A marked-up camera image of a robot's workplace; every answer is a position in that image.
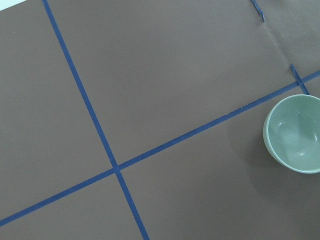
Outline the green bowl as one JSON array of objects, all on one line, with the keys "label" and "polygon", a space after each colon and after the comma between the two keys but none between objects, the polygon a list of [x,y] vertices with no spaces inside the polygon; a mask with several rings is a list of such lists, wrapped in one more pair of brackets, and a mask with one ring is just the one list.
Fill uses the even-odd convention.
[{"label": "green bowl", "polygon": [[307,94],[288,96],[268,113],[263,141],[284,167],[302,174],[320,172],[320,99]]}]

